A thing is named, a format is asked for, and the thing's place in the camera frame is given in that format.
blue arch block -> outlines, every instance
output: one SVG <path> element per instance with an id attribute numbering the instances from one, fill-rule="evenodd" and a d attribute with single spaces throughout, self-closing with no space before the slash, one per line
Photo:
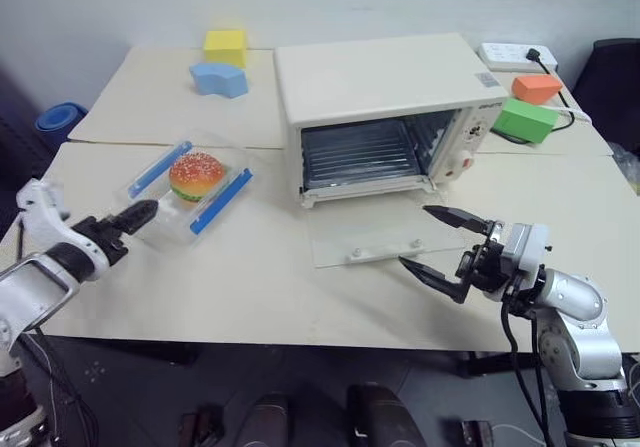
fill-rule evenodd
<path id="1" fill-rule="evenodd" d="M 233 65 L 207 62 L 192 65 L 189 70 L 202 95 L 234 98 L 249 91 L 244 71 Z"/>

power strip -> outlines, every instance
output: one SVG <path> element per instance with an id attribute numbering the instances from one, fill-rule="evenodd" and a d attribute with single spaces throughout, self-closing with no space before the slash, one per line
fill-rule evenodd
<path id="1" fill-rule="evenodd" d="M 483 42 L 478 49 L 478 55 L 489 67 L 489 70 L 507 72 L 542 72 L 540 66 L 527 60 L 529 49 L 536 49 L 540 52 L 540 61 L 549 70 L 558 68 L 558 61 L 551 51 L 544 45 L 526 44 L 495 44 Z"/>

yellow block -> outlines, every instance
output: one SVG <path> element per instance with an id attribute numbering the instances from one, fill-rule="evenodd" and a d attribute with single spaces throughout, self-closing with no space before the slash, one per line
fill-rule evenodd
<path id="1" fill-rule="evenodd" d="M 222 62 L 244 69 L 247 63 L 247 37 L 244 30 L 210 30 L 204 39 L 207 62 Z"/>

gray floor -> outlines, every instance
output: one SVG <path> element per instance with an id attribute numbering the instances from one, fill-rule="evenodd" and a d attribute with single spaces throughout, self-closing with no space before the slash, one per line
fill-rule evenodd
<path id="1" fill-rule="evenodd" d="M 92 343 L 53 339 L 69 374 L 100 420 L 102 446 L 178 445 L 181 414 L 213 403 L 224 406 L 233 445 L 249 407 L 262 394 L 289 395 L 295 418 L 293 446 L 347 446 L 345 393 L 349 385 L 377 382 L 405 402 L 430 447 L 460 445 L 448 426 L 459 419 L 513 424 L 540 438 L 512 373 L 464 379 L 456 354 L 382 349 L 204 345 L 189 367 L 145 358 Z M 25 357 L 25 371 L 38 401 L 51 412 L 46 377 Z M 533 372 L 526 372 L 534 388 Z M 564 421 L 547 386 L 552 434 L 564 445 Z M 57 392 L 58 424 L 70 446 L 82 445 L 73 410 Z M 517 432 L 495 431 L 495 445 L 534 446 Z"/>

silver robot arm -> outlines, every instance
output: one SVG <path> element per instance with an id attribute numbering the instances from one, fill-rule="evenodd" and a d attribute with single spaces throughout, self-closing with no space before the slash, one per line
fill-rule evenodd
<path id="1" fill-rule="evenodd" d="M 74 226 L 59 190 L 31 180 L 17 196 L 19 222 L 42 249 L 0 273 L 0 447 L 46 446 L 49 429 L 27 389 L 20 360 L 9 353 L 18 337 L 39 327 L 127 253 L 120 237 L 132 235 L 156 214 L 156 201 L 141 201 L 116 216 L 87 217 Z"/>
<path id="2" fill-rule="evenodd" d="M 486 241 L 463 254 L 457 283 L 410 259 L 400 258 L 402 264 L 458 303 L 473 286 L 508 304 L 510 314 L 535 317 L 538 351 L 558 392 L 567 445 L 640 447 L 640 422 L 627 395 L 622 353 L 607 325 L 607 299 L 590 279 L 542 264 L 551 249 L 548 228 L 515 224 L 503 245 L 502 221 L 441 206 L 424 209 L 453 227 L 486 236 Z"/>

